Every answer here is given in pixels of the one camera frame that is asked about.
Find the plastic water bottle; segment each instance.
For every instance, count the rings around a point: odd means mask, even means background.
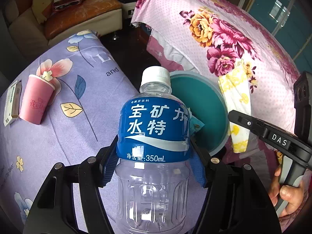
[[[124,233],[176,234],[185,222],[189,113],[171,91],[169,72],[149,67],[121,110],[116,223]]]

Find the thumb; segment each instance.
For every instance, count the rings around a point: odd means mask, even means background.
[[[299,187],[291,187],[288,185],[282,186],[280,189],[280,197],[289,202],[285,208],[288,215],[292,214],[299,208],[303,201],[303,196],[303,182],[300,183]]]

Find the screw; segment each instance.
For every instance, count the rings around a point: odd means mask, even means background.
[[[212,158],[212,159],[211,159],[211,162],[213,162],[213,163],[219,163],[220,160],[219,160],[218,158]]]
[[[248,171],[252,169],[252,167],[248,164],[244,164],[244,168]]]
[[[87,161],[88,161],[88,163],[94,163],[96,161],[96,158],[95,157],[89,157]]]
[[[62,166],[63,166],[62,163],[56,163],[56,164],[54,165],[54,168],[58,170],[58,169],[61,169]]]

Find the bottle cap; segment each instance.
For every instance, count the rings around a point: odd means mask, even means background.
[[[160,82],[171,87],[169,71],[160,66],[146,68],[143,71],[141,86],[152,82]]]

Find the teal wall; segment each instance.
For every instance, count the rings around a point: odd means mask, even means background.
[[[276,0],[255,0],[249,13],[259,21],[269,32],[272,32],[278,24],[278,16],[283,13],[283,8],[288,7],[290,0],[278,0],[280,8],[275,4]],[[270,16],[273,7],[279,11],[275,18]],[[291,58],[299,52],[306,40],[312,33],[312,25],[302,11],[299,3],[295,1],[291,8],[290,15],[283,27],[276,33],[275,38],[289,53]],[[312,60],[308,59],[308,53],[311,54],[312,45],[308,44],[303,52],[295,60],[295,64],[299,71],[307,70],[312,72]]]

